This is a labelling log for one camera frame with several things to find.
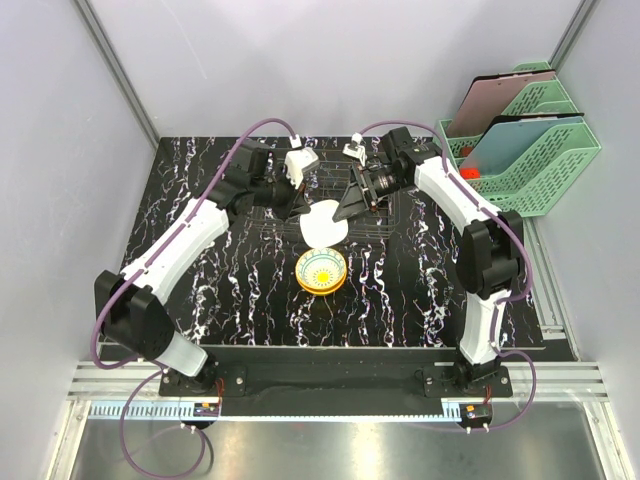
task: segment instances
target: white wall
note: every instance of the white wall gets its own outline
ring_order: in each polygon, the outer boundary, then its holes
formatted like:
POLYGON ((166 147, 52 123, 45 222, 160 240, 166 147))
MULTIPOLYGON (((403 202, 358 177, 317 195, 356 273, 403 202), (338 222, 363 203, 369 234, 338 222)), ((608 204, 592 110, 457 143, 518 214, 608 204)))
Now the white wall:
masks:
POLYGON ((433 124, 476 75, 548 59, 579 0, 92 3, 173 136, 237 135, 269 116, 305 135, 391 117, 433 124))
POLYGON ((31 480, 152 149, 70 1, 0 4, 0 477, 31 480))
POLYGON ((640 3, 600 2, 560 78, 603 150, 539 225, 586 360, 640 472, 640 3))

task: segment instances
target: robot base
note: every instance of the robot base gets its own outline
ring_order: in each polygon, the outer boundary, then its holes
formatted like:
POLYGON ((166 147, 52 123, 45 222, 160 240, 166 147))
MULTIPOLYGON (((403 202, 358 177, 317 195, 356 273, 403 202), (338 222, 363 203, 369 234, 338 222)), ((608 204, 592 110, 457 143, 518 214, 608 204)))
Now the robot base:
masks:
POLYGON ((484 397, 487 386, 491 386, 493 398, 510 398, 513 396, 509 370, 500 366, 494 375, 479 379, 466 386, 455 383, 455 371, 453 366, 428 366, 422 370, 424 394, 428 398, 460 398, 460 397, 484 397))
POLYGON ((217 396, 215 381, 224 382, 224 397, 242 397, 245 392, 247 368, 243 365, 216 366, 205 364, 203 373, 206 380, 198 382, 176 370, 169 369, 160 380, 158 395, 161 397, 211 397, 217 396))

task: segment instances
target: cable connector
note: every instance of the cable connector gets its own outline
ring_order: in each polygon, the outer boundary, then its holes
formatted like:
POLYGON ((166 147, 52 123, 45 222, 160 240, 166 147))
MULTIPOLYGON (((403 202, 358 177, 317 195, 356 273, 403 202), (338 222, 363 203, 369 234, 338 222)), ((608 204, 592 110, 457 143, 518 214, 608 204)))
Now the cable connector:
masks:
POLYGON ((287 167, 287 178, 294 187, 299 188, 304 175, 318 168, 320 159, 311 147, 305 147, 287 152, 284 164, 287 167))
POLYGON ((367 163, 367 153, 365 152, 364 145, 362 145, 362 135, 354 133, 351 137, 351 143, 347 143, 342 149, 342 154, 355 158, 364 167, 367 163))
POLYGON ((289 142, 291 142, 291 148, 302 148, 302 140, 300 140, 300 135, 289 137, 289 142))

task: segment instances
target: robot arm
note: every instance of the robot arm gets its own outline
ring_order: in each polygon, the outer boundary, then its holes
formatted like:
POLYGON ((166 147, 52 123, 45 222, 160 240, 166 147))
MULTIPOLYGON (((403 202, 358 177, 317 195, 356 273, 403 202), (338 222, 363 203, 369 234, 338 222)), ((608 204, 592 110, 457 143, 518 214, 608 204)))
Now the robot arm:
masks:
POLYGON ((211 243, 254 206, 269 207, 281 220, 309 211, 304 200, 304 176, 318 165, 310 148, 287 153, 277 163, 273 151, 251 140, 238 149, 223 179, 189 220, 198 199, 140 258, 120 275, 104 271, 95 282, 96 311, 128 279, 134 282, 105 318, 102 333, 143 358, 166 365, 194 378, 198 388, 208 390, 215 381, 215 359, 178 332, 164 305, 174 286, 211 243), (267 173, 269 158, 274 172, 267 173), (170 243, 162 247, 169 239, 170 243))
POLYGON ((360 135, 352 140, 343 153, 357 162, 334 221, 375 210, 380 200, 402 188, 416 186, 429 195, 462 237, 456 274, 467 291, 467 311, 458 345, 457 381, 468 385, 492 375, 499 367, 493 342, 499 337, 504 313, 501 303, 492 324, 496 301, 511 295, 524 266, 508 235, 482 209, 499 216, 520 239, 524 235, 522 218, 516 212, 501 212, 472 189, 461 191, 458 185, 465 182, 448 160, 445 170, 439 147, 433 143, 415 145, 407 128, 391 130, 382 137, 384 154, 375 161, 363 158, 360 135))

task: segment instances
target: white plate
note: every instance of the white plate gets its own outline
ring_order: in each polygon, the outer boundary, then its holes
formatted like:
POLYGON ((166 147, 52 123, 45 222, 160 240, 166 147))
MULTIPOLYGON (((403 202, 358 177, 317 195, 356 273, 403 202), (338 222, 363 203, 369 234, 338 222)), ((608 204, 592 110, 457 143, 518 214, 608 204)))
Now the white plate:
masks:
POLYGON ((300 215, 300 230, 304 241, 311 248, 326 248, 347 238, 349 224, 346 220, 333 221, 339 203, 323 200, 311 205, 311 212, 300 215))

